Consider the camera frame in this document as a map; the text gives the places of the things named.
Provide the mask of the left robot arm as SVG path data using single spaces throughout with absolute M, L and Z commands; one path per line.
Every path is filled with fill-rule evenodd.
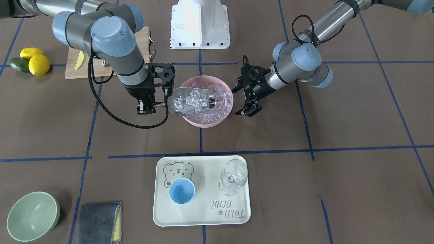
M 262 106 L 259 101 L 296 80 L 314 88 L 324 88 L 333 79 L 332 69 L 322 62 L 318 47 L 338 35 L 345 24 L 362 10 L 381 4 L 410 13 L 422 14 L 433 9 L 432 0 L 338 0 L 318 20 L 309 19 L 310 27 L 294 34 L 291 42 L 278 43 L 273 49 L 275 63 L 269 68 L 252 65 L 243 56 L 241 76 L 233 93 L 243 90 L 245 102 L 236 115 L 252 117 Z

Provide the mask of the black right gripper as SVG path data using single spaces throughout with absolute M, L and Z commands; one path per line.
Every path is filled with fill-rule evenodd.
M 137 115 L 156 113 L 153 104 L 155 89 L 161 87 L 164 96 L 170 97 L 173 93 L 174 80 L 173 65 L 144 64 L 137 74 L 125 76 L 124 87 L 138 102 Z

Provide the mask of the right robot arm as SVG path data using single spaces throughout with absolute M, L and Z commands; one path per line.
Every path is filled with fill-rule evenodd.
M 25 14 L 53 17 L 52 31 L 59 42 L 109 63 L 128 93 L 138 102 L 138 114 L 155 113 L 172 95 L 172 65 L 147 64 L 135 34 L 144 17 L 133 4 L 98 0 L 2 0 L 1 18 Z

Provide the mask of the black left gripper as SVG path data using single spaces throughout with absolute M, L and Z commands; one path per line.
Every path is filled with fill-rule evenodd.
M 253 117 L 262 110 L 262 106 L 258 101 L 272 93 L 272 88 L 268 85 L 265 78 L 272 70 L 270 68 L 251 65 L 248 57 L 243 56 L 243 66 L 240 71 L 241 81 L 236 83 L 236 86 L 232 89 L 232 93 L 237 93 L 244 89 L 245 98 L 247 100 L 243 108 L 236 111 L 235 115 Z

